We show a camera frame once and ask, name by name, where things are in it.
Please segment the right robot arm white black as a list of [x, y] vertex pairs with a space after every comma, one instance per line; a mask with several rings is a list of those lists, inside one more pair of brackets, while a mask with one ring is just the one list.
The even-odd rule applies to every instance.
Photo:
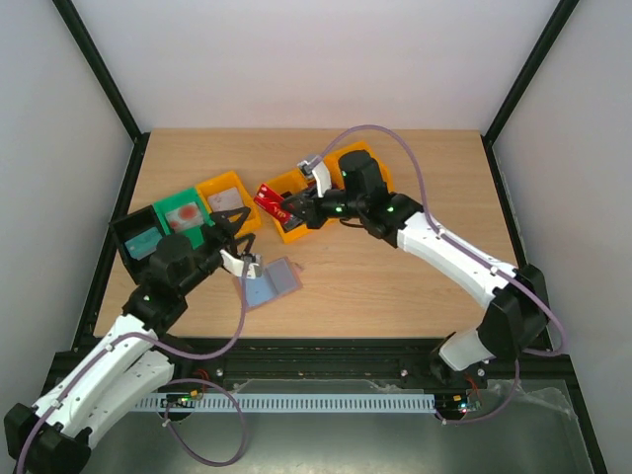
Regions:
[[484, 309], [475, 328], [449, 336], [431, 362], [433, 380], [444, 387], [465, 369], [491, 358], [516, 359], [544, 330], [545, 281], [532, 266], [497, 260], [432, 221], [423, 205], [389, 191], [378, 162], [366, 150], [338, 161], [343, 185], [336, 189], [323, 158], [299, 164], [312, 186], [285, 198], [283, 210], [310, 229], [330, 219], [357, 219], [371, 236], [432, 265], [458, 283]]

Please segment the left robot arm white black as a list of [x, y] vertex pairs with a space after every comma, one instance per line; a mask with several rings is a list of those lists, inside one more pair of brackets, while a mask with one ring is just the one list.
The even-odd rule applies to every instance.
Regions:
[[235, 345], [231, 338], [210, 354], [194, 354], [165, 339], [187, 310], [187, 295], [216, 270], [240, 279], [260, 274], [250, 252], [254, 235], [238, 234], [250, 212], [242, 206], [212, 213], [199, 229], [198, 247], [183, 233], [156, 242], [107, 334], [33, 405], [16, 404], [5, 415], [15, 472], [81, 472], [104, 434], [138, 401], [175, 383], [178, 360], [211, 360]]

